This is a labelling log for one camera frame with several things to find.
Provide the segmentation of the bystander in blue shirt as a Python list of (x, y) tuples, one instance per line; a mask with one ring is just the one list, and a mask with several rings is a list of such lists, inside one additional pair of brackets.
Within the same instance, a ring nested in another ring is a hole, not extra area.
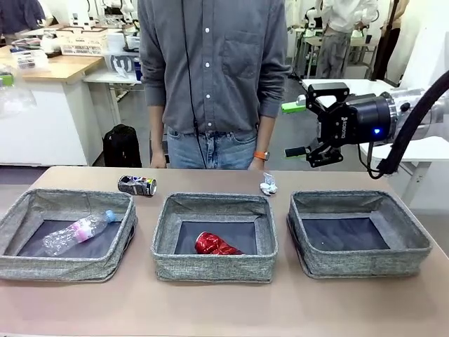
[(0, 33), (15, 34), (39, 28), (46, 18), (38, 0), (0, 0)]

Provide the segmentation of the clear plastic cup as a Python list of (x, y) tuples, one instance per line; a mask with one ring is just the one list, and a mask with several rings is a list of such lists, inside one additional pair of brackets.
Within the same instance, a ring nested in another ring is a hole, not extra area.
[(24, 86), (0, 86), (0, 119), (36, 109), (33, 93)]

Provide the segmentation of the crushed black Pepsi can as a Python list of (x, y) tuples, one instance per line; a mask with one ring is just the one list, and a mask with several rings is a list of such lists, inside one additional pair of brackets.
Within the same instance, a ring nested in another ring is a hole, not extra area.
[(117, 185), (120, 192), (136, 196), (152, 197), (157, 189), (156, 179), (142, 176), (121, 176)]

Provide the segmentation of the person's left forearm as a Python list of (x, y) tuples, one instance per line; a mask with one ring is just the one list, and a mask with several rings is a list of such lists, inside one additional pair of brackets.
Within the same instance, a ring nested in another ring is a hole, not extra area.
[(260, 103), (257, 152), (266, 152), (269, 149), (276, 118), (281, 109), (288, 73), (289, 66), (264, 67), (261, 69), (257, 90), (257, 98)]

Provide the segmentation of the black backpack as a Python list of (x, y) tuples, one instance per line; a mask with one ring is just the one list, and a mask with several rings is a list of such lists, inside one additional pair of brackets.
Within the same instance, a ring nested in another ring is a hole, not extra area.
[(116, 125), (102, 139), (106, 167), (142, 168), (140, 148), (135, 129)]

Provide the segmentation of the crushed red can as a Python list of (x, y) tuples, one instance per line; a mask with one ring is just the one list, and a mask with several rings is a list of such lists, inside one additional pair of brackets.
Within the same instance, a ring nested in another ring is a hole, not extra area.
[(202, 232), (197, 237), (194, 248), (198, 254), (203, 255), (243, 255), (242, 251), (209, 232)]

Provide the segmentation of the bystander in brown top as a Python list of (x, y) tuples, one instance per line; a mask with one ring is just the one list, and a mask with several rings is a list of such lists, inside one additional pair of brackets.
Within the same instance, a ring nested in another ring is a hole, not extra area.
[(376, 53), (372, 79), (384, 80), (389, 60), (401, 32), (401, 20), (410, 0), (390, 0), (387, 18), (381, 27), (379, 48)]

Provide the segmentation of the small white table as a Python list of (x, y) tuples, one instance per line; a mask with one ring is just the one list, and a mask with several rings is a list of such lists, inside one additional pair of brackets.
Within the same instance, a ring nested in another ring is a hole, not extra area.
[(83, 81), (93, 94), (93, 104), (103, 110), (113, 125), (121, 123), (119, 102), (131, 92), (143, 91), (141, 81), (134, 73), (120, 75), (102, 68), (87, 74)]

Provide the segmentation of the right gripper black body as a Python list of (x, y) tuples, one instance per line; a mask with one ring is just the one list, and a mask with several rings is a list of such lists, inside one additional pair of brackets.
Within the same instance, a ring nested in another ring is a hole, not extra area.
[(335, 102), (318, 116), (318, 140), (330, 144), (362, 144), (386, 140), (391, 115), (387, 99), (382, 96), (354, 96)]

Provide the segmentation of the white box with logo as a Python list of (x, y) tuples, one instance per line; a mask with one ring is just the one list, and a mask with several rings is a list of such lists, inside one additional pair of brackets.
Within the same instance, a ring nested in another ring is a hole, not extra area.
[(110, 72), (116, 72), (120, 75), (135, 72), (134, 59), (138, 57), (137, 53), (130, 52), (105, 52), (103, 58), (107, 69)]

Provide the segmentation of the clear bottle pink label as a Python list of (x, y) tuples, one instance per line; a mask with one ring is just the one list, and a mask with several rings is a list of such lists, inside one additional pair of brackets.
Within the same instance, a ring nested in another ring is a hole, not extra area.
[(60, 256), (75, 246), (102, 233), (109, 224), (116, 221), (113, 211), (90, 214), (62, 230), (52, 232), (43, 238), (43, 247), (47, 255)]

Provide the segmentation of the white tissue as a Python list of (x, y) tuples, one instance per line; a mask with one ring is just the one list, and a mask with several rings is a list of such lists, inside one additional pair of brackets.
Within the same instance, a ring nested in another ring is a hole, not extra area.
[(276, 186), (276, 181), (275, 181), (273, 175), (270, 173), (264, 172), (263, 177), (264, 177), (264, 180), (260, 183), (261, 191), (267, 196), (276, 194), (278, 188)]

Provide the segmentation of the grey fabric basket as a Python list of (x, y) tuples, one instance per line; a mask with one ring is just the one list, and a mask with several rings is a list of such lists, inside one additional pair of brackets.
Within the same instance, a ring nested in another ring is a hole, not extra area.
[[(112, 221), (59, 256), (50, 253), (46, 236), (88, 216)], [(117, 271), (137, 223), (135, 203), (127, 193), (28, 190), (0, 218), (0, 279), (105, 282)]]
[[(197, 252), (203, 233), (218, 236), (240, 254)], [(186, 282), (270, 283), (278, 250), (268, 198), (193, 192), (166, 197), (151, 246), (156, 276)]]
[(311, 190), (290, 196), (287, 224), (314, 279), (416, 275), (431, 238), (407, 206), (380, 190)]

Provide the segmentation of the large white table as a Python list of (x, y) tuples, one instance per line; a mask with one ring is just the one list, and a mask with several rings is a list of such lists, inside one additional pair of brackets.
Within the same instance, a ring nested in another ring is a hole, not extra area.
[[(392, 91), (393, 86), (384, 81), (368, 79), (343, 79), (350, 92), (356, 95), (383, 93)], [(400, 163), (399, 169), (410, 178), (399, 195), (407, 205), (412, 205), (416, 194), (423, 185), (424, 178), (434, 162), (449, 162), (449, 142), (441, 137), (432, 136), (410, 142)]]

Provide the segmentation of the wooden crate with print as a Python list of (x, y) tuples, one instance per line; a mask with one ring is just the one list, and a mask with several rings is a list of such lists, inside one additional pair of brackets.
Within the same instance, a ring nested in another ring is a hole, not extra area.
[(107, 49), (107, 28), (63, 27), (55, 33), (63, 55), (99, 56)]

